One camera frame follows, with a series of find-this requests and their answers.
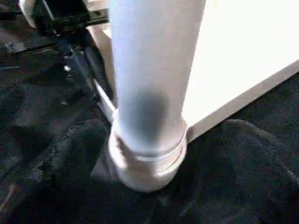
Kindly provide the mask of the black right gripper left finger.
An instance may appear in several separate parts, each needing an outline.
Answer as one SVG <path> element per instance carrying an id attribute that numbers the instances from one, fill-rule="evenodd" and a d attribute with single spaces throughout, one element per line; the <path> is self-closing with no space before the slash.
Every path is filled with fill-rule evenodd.
<path id="1" fill-rule="evenodd" d="M 74 123 L 62 135 L 34 139 L 19 128 L 0 139 L 0 221 L 71 223 L 107 140 L 98 119 Z"/>

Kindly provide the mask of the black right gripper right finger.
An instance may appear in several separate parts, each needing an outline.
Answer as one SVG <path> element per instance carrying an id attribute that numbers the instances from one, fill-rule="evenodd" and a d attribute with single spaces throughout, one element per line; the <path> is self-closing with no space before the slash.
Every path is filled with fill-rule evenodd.
<path id="1" fill-rule="evenodd" d="M 187 223 L 298 223 L 299 159 L 276 136 L 230 119 L 188 150 L 195 185 Z"/>

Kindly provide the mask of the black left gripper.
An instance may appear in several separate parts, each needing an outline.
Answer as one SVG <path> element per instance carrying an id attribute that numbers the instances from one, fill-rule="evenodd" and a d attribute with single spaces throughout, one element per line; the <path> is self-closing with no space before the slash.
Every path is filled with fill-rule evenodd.
<path id="1" fill-rule="evenodd" d="M 10 54 L 21 54 L 57 45 L 66 66 L 90 101 L 99 103 L 104 113 L 113 113 L 113 90 L 108 81 L 104 59 L 88 27 L 109 22 L 106 8 L 89 8 L 86 0 L 20 0 L 18 11 L 5 11 L 4 19 L 22 16 L 41 37 L 11 41 Z"/>

